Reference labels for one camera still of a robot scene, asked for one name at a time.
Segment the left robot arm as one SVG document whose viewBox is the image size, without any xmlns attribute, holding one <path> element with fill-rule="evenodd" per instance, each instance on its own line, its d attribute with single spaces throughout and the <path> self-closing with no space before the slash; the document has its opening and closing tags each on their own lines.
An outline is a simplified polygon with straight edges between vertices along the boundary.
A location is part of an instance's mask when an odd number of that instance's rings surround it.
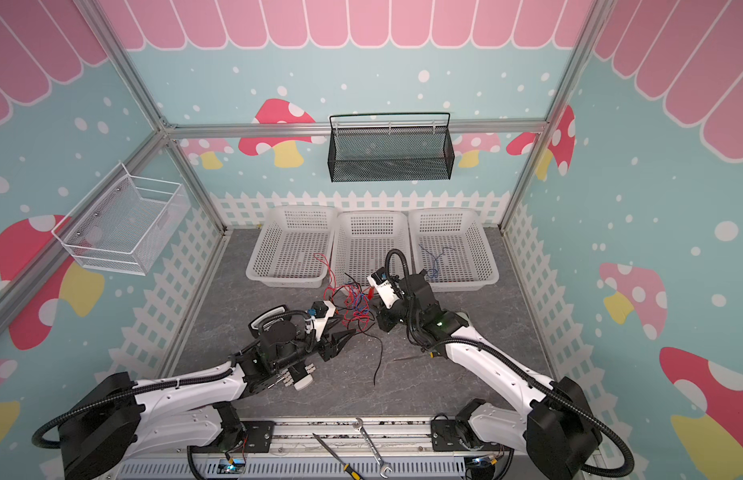
<svg viewBox="0 0 743 480">
<path fill-rule="evenodd" d="M 218 366 L 163 379 L 108 376 L 68 412 L 40 426 L 33 446 L 58 450 L 67 479 L 96 479 L 154 451 L 244 452 L 254 436 L 236 402 L 283 379 L 295 387 L 311 381 L 309 359 L 335 358 L 355 335 L 339 330 L 341 322 L 329 301 L 307 310 L 280 305 L 253 320 L 253 341 Z"/>
</svg>

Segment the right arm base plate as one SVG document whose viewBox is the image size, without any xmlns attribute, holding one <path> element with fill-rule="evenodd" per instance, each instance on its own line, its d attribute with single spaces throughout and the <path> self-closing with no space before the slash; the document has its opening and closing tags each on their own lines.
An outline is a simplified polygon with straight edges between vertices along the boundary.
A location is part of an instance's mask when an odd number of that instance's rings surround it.
<svg viewBox="0 0 743 480">
<path fill-rule="evenodd" d="M 463 421 L 439 413 L 429 422 L 431 448 L 435 452 L 503 451 L 505 446 L 483 442 Z"/>
</svg>

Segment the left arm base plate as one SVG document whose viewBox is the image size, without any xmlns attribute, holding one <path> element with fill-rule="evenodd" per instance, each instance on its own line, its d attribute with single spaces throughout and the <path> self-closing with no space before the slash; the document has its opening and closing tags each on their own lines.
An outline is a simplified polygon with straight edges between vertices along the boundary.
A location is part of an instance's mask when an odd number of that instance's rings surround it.
<svg viewBox="0 0 743 480">
<path fill-rule="evenodd" d="M 275 422 L 248 420 L 224 427 L 209 444 L 194 446 L 194 453 L 269 453 Z"/>
</svg>

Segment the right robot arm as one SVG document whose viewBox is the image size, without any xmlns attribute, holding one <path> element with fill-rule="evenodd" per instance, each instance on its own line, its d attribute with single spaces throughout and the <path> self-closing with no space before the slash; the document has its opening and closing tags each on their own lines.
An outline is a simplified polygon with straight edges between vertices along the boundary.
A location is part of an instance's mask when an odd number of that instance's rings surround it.
<svg viewBox="0 0 743 480">
<path fill-rule="evenodd" d="M 467 369 L 511 405 L 505 411 L 481 400 L 469 404 L 459 420 L 469 439 L 525 452 L 547 479 L 633 473 L 635 455 L 595 417 L 577 382 L 535 372 L 491 345 L 467 316 L 441 308 L 425 272 L 409 271 L 401 250 L 389 250 L 368 280 L 381 299 L 379 318 L 405 326 L 411 344 Z"/>
</svg>

